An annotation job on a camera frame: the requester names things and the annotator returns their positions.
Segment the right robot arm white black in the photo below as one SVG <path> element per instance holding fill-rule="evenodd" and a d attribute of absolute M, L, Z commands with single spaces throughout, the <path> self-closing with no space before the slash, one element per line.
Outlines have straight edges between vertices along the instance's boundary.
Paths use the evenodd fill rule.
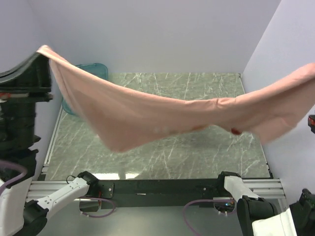
<path fill-rule="evenodd" d="M 315 195 L 307 188 L 300 199 L 277 213 L 276 207 L 245 186 L 239 174 L 222 172 L 216 191 L 232 195 L 237 201 L 237 216 L 245 236 L 313 236 L 315 234 Z"/>

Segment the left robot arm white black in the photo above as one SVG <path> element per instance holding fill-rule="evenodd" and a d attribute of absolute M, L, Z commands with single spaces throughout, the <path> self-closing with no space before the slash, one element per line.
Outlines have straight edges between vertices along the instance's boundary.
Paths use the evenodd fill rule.
<path fill-rule="evenodd" d="M 0 75 L 0 233 L 35 236 L 73 200 L 94 197 L 98 179 L 80 173 L 71 183 L 38 200 L 27 201 L 36 169 L 36 104 L 52 100 L 49 60 L 34 53 Z"/>

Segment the pink printed t shirt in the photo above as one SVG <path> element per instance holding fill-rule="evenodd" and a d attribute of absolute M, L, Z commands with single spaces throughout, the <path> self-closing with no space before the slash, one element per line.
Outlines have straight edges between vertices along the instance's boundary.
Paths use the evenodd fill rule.
<path fill-rule="evenodd" d="M 72 65 L 49 46 L 41 46 L 38 52 L 49 59 L 71 110 L 114 152 L 209 126 L 234 135 L 249 132 L 265 144 L 292 130 L 315 104 L 313 63 L 237 97 L 185 101 L 103 80 Z"/>

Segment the teal plastic bin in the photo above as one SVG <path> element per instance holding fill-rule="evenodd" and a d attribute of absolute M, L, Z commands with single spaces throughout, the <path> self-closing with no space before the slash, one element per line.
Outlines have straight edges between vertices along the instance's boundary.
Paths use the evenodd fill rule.
<path fill-rule="evenodd" d="M 76 67 L 89 72 L 103 80 L 108 81 L 109 75 L 108 75 L 108 68 L 102 64 L 102 63 L 91 63 L 91 64 L 80 64 L 77 65 Z M 63 110 L 73 116 L 77 116 L 70 108 L 70 106 L 67 104 L 65 99 L 62 99 L 62 108 Z"/>

